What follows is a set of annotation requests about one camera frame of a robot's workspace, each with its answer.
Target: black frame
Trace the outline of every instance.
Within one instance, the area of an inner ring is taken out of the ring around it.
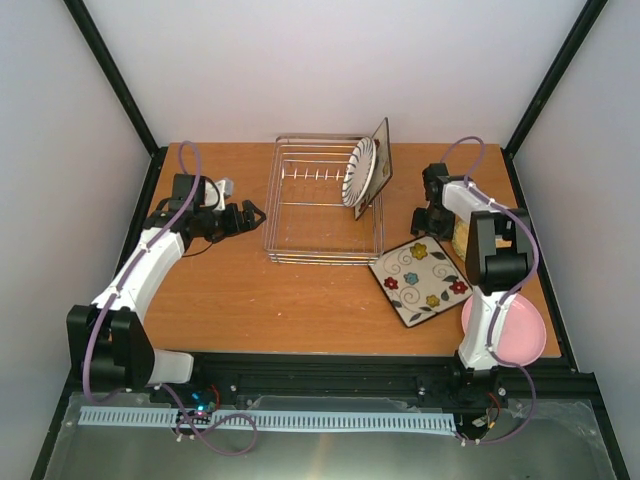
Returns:
[[[515,169],[516,153],[606,3],[607,0],[585,2],[511,139],[502,149],[507,173],[519,207],[526,208],[526,202]],[[149,168],[118,262],[118,269],[120,269],[137,244],[160,177],[167,147],[158,147],[83,0],[65,0],[65,4],[150,156]],[[578,372],[543,259],[538,273],[561,350],[560,358],[542,358],[528,367],[535,380],[538,396],[589,400],[593,405],[617,477],[629,478],[595,376]],[[239,407],[246,405],[247,400],[255,399],[260,395],[353,396],[356,391],[360,396],[389,397],[412,405],[440,407],[457,414],[464,414],[468,410],[459,405],[443,405],[441,398],[434,400],[428,395],[418,394],[420,386],[427,379],[433,382],[433,379],[443,378],[446,375],[450,357],[216,353],[197,353],[195,356],[194,381],[215,383],[219,387],[223,402]],[[394,380],[392,387],[389,386],[389,378]],[[513,398],[530,398],[529,387],[519,372],[501,369],[500,379],[502,386]],[[81,390],[81,385],[77,381],[71,377],[67,380],[33,470],[32,480],[44,478],[69,396]],[[155,392],[153,395],[158,400],[165,400],[162,392]]]

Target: gray wall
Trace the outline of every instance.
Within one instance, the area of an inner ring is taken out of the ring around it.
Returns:
[[[506,142],[584,0],[88,0],[159,141]]]
[[[0,6],[0,477],[29,478],[147,156],[64,4]]]
[[[609,2],[517,170],[571,344],[640,478],[639,2]]]

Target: wooden table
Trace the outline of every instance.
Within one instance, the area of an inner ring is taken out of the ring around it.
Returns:
[[[411,240],[413,210],[423,206],[421,172],[438,161],[445,144],[395,144],[394,177],[384,191],[385,247]],[[272,144],[200,144],[203,174],[235,183],[231,201],[252,200],[265,207]],[[462,145],[449,158],[452,174],[462,174],[478,147]],[[194,171],[191,152],[187,167]],[[179,170],[172,144],[152,206],[171,193]],[[497,201],[515,199],[497,145],[489,145],[474,180]],[[205,254],[180,260],[153,299],[145,329],[156,348],[216,352],[451,355],[460,345],[462,306],[406,328],[381,293],[367,267],[277,265],[262,248],[262,228],[229,238]],[[206,246],[195,240],[188,253]],[[444,248],[454,254],[450,244]],[[523,292],[547,325],[545,356],[559,356],[540,282]]]

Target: white plate with black stripes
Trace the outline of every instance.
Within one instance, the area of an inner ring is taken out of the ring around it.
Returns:
[[[342,183],[342,203],[355,207],[362,200],[371,182],[376,163],[376,144],[369,137],[358,142],[349,158]]]

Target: wire rack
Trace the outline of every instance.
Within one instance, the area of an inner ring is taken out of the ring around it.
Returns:
[[[351,152],[364,135],[282,135],[267,194],[264,248],[278,263],[368,265],[383,252],[382,195],[359,220],[342,204]]]

